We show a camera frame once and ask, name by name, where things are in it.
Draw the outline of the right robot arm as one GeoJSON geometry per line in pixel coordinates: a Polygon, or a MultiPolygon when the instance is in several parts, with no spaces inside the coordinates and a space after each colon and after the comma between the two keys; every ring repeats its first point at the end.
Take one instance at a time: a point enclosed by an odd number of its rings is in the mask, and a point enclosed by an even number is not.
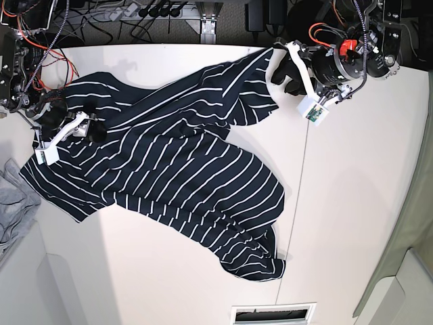
{"type": "Polygon", "coordinates": [[[78,70],[56,46],[69,9],[69,1],[1,2],[1,25],[10,29],[1,48],[1,115],[19,114],[43,139],[51,139],[78,118],[62,93],[78,76],[78,70]],[[58,31],[46,43],[40,43],[36,35],[49,29],[57,6],[64,13],[58,31]],[[57,89],[46,86],[41,78],[47,57],[66,63],[64,82],[57,89]]]}

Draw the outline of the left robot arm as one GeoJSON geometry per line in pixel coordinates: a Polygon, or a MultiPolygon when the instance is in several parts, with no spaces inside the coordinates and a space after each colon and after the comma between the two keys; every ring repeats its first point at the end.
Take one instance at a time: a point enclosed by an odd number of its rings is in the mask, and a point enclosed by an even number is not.
{"type": "Polygon", "coordinates": [[[396,74],[401,46],[401,1],[352,1],[340,12],[337,1],[300,1],[288,12],[286,32],[320,99],[341,102],[360,87],[349,81],[396,74]]]}

